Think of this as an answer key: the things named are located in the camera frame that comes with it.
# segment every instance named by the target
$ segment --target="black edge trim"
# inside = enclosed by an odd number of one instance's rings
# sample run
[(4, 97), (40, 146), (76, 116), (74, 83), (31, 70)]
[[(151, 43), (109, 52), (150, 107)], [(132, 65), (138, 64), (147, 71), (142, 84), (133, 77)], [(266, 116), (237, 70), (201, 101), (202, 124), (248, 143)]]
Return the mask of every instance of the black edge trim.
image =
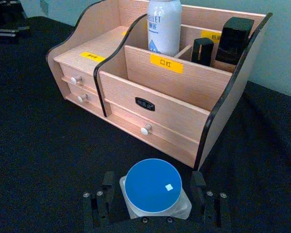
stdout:
[(47, 62), (48, 62), (48, 56), (49, 56), (49, 53), (50, 53), (53, 49), (55, 49), (55, 48), (57, 48), (57, 47), (63, 45), (64, 43), (66, 43), (66, 42), (71, 38), (71, 36), (73, 35), (73, 33), (76, 31), (76, 29), (77, 29), (77, 27), (78, 27), (78, 25), (79, 25), (79, 23), (80, 23), (80, 21), (81, 21), (81, 18), (83, 17), (83, 15), (85, 14), (85, 12), (86, 12), (89, 8), (91, 8), (92, 6), (94, 6), (95, 4), (101, 3), (102, 1), (106, 1), (106, 0), (101, 0), (101, 1), (95, 2), (95, 3), (91, 4), (91, 5), (89, 5), (89, 6), (88, 6), (88, 7), (87, 7), (83, 12), (82, 12), (82, 14), (80, 15), (80, 17), (79, 17), (79, 19), (78, 19), (78, 21), (77, 21), (77, 23), (76, 23), (76, 26), (74, 27), (74, 29), (73, 29), (72, 33), (70, 34), (70, 36), (69, 36), (65, 41), (63, 41), (62, 43), (60, 43), (60, 44), (54, 46), (53, 48), (51, 48), (51, 49), (48, 51), (48, 53), (46, 54), (46, 60), (47, 60)]
[(143, 18), (145, 17), (146, 14), (140, 16), (139, 18), (137, 18), (132, 24), (131, 26), (129, 27), (129, 29), (127, 30), (127, 33), (126, 35), (124, 36), (122, 42), (120, 43), (120, 45), (117, 47), (117, 49), (108, 57), (106, 58), (105, 60), (103, 60), (102, 62), (100, 62), (94, 69), (94, 81), (95, 81), (95, 85), (97, 87), (97, 93), (98, 93), (98, 96), (99, 96), (99, 100), (100, 100), (100, 103), (101, 103), (101, 107), (102, 107), (102, 111), (103, 111), (103, 114), (105, 117), (107, 117), (107, 114), (106, 114), (106, 109), (105, 109), (105, 105), (103, 104), (103, 99), (102, 99), (102, 96), (101, 96), (101, 92), (100, 92), (100, 89), (99, 89), (99, 85), (98, 85), (98, 80), (97, 80), (97, 74), (98, 74), (98, 70), (99, 68), (105, 64), (106, 62), (108, 62), (109, 60), (111, 60), (115, 55), (118, 54), (118, 52), (120, 52), (120, 50), (122, 49), (122, 47), (124, 46), (131, 30), (134, 28), (134, 26)]
[(198, 146), (198, 151), (197, 151), (197, 155), (196, 155), (196, 160), (195, 160), (195, 165), (194, 165), (194, 170), (198, 170), (198, 166), (200, 164), (200, 159), (202, 157), (203, 151), (204, 151), (204, 146), (206, 143), (206, 139), (207, 139), (207, 135), (210, 129), (210, 126), (213, 122), (213, 119), (215, 118), (216, 114), (218, 113), (219, 109), (221, 108), (223, 102), (226, 100), (229, 92), (231, 91), (238, 75), (239, 72), (243, 66), (243, 63), (245, 62), (247, 55), (249, 53), (249, 51), (251, 50), (251, 47), (254, 43), (254, 41), (256, 40), (258, 34), (260, 33), (260, 31), (262, 30), (262, 28), (264, 27), (264, 25), (267, 23), (267, 21), (273, 16), (273, 13), (268, 13), (266, 15), (266, 17), (262, 20), (262, 22), (258, 25), (258, 27), (255, 29), (255, 31), (253, 32), (253, 34), (251, 35), (249, 44), (247, 46), (247, 48), (243, 51), (242, 56), (236, 66), (236, 69), (231, 77), (231, 79), (229, 80), (224, 92), (222, 93), (221, 97), (219, 98), (219, 100), (217, 101), (217, 103), (215, 104), (215, 106), (213, 107), (212, 111), (210, 112), (206, 124), (204, 126), (201, 138), (200, 138), (200, 142), (199, 142), (199, 146)]

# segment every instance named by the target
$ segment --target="yellow label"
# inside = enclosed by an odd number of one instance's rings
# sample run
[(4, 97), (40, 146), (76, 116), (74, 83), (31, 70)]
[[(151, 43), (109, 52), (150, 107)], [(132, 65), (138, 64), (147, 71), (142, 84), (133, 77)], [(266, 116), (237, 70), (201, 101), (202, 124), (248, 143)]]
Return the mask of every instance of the yellow label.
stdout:
[(80, 56), (91, 59), (95, 62), (102, 62), (103, 60), (106, 59), (105, 57), (101, 57), (101, 56), (98, 56), (98, 55), (90, 53), (90, 52), (83, 52), (80, 54)]
[(221, 33), (215, 33), (215, 32), (210, 32), (206, 30), (202, 30), (202, 38), (209, 38), (212, 40), (214, 43), (219, 43), (221, 39)]
[(152, 64), (155, 64), (159, 67), (163, 67), (165, 69), (171, 70), (173, 72), (182, 74), (183, 73), (183, 64), (179, 62), (175, 62), (173, 60), (169, 60), (167, 58), (157, 56), (154, 54), (151, 54), (150, 56), (150, 62)]

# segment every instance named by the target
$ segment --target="black fabric surface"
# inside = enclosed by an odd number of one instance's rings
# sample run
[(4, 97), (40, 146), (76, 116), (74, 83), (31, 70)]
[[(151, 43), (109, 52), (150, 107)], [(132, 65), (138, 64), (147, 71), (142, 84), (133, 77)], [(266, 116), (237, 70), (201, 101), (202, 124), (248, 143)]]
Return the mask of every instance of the black fabric surface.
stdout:
[[(146, 158), (173, 164), (193, 200), (191, 168), (63, 99), (45, 55), (73, 28), (29, 22), (32, 37), (0, 45), (0, 233), (81, 232), (82, 194)], [(248, 82), (201, 171), (233, 232), (291, 232), (291, 97)], [(111, 221), (125, 219), (118, 185)]]

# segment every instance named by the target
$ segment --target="black nameplate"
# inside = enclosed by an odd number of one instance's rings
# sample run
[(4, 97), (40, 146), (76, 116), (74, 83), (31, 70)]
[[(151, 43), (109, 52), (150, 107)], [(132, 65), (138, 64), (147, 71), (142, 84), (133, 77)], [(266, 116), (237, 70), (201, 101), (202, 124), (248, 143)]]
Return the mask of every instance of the black nameplate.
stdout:
[(155, 111), (155, 105), (154, 104), (152, 104), (149, 101), (146, 101), (146, 100), (144, 100), (142, 98), (136, 97), (135, 99), (136, 99), (136, 104), (138, 104), (140, 107), (143, 107), (143, 108), (145, 108), (145, 109), (147, 109), (149, 111), (152, 111), (152, 112)]

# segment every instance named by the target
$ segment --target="white sticker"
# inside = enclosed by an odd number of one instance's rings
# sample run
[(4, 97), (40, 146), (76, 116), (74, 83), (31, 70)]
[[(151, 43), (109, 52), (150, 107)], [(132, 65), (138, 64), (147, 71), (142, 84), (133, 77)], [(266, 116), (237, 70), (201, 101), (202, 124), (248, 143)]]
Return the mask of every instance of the white sticker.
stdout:
[(174, 188), (171, 186), (171, 184), (166, 185), (165, 188), (167, 189), (167, 191), (170, 191), (170, 190), (174, 189)]

